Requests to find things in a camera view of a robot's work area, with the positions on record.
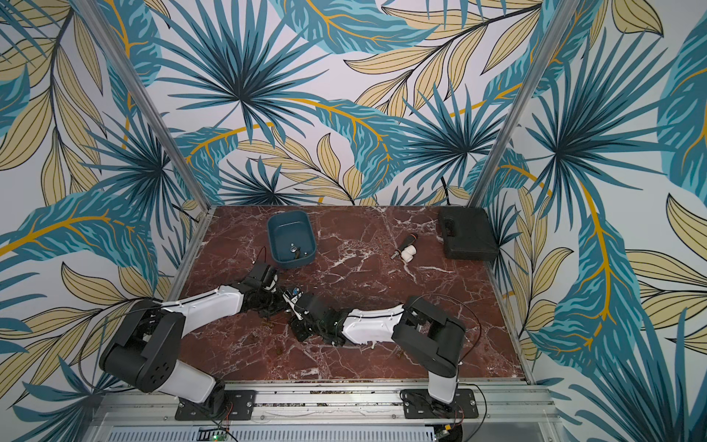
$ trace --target metal vent grille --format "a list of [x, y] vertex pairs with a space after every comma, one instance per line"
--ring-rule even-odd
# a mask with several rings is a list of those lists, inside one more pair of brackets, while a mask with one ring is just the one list
[[[116, 426], [108, 442], [197, 442], [211, 426]], [[431, 427], [248, 425], [230, 427], [239, 442], [434, 442]]]

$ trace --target white pipe fitting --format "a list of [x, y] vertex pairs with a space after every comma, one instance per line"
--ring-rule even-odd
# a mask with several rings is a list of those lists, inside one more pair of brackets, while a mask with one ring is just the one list
[[417, 249], [414, 245], [408, 245], [405, 250], [400, 252], [400, 257], [405, 263], [412, 261], [412, 257], [417, 253]]

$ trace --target wall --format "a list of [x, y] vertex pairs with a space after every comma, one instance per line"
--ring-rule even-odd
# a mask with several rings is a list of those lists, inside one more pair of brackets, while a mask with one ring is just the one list
[[707, 437], [706, 11], [582, 1], [568, 29], [591, 13], [590, 32], [486, 194], [505, 306], [571, 440]]
[[[142, 2], [105, 4], [129, 34], [157, 36]], [[101, 394], [79, 364], [117, 385], [96, 372], [104, 320], [166, 296], [199, 211], [69, 3], [4, 1], [0, 15], [1, 439], [74, 441]], [[135, 48], [138, 70], [159, 52]]]
[[165, 2], [149, 93], [214, 204], [460, 204], [558, 2]]

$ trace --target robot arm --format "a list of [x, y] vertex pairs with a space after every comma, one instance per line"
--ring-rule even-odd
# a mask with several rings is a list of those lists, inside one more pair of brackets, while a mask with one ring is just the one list
[[187, 333], [229, 315], [256, 310], [269, 317], [291, 309], [290, 326], [301, 342], [318, 335], [334, 346], [395, 342], [428, 370], [428, 393], [453, 401], [464, 325], [420, 297], [384, 310], [335, 310], [311, 293], [276, 286], [265, 263], [240, 283], [174, 303], [139, 301], [100, 357], [102, 370], [142, 392], [160, 391], [188, 400], [206, 415], [223, 411], [223, 381], [177, 360]]

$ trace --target red marble surface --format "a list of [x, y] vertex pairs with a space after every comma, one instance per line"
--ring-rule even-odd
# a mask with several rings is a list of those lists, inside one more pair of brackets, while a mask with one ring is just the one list
[[[181, 297], [240, 281], [260, 248], [269, 246], [267, 219], [296, 209], [219, 207]], [[483, 264], [444, 258], [437, 208], [303, 209], [317, 238], [317, 256], [308, 266], [280, 272], [281, 284], [312, 291], [335, 308], [387, 308], [424, 293], [468, 301], [482, 328], [479, 343], [461, 366], [460, 376], [523, 376]], [[391, 260], [396, 245], [410, 232], [419, 234], [414, 260], [406, 265]], [[269, 254], [267, 259], [274, 263]], [[427, 299], [461, 318], [470, 342], [476, 340], [479, 326], [468, 311], [439, 297]], [[255, 312], [222, 318], [187, 335], [180, 359], [226, 380], [427, 377], [427, 371], [393, 343], [336, 348], [319, 337], [300, 343], [287, 325], [289, 315], [280, 313], [271, 321], [258, 318]]]

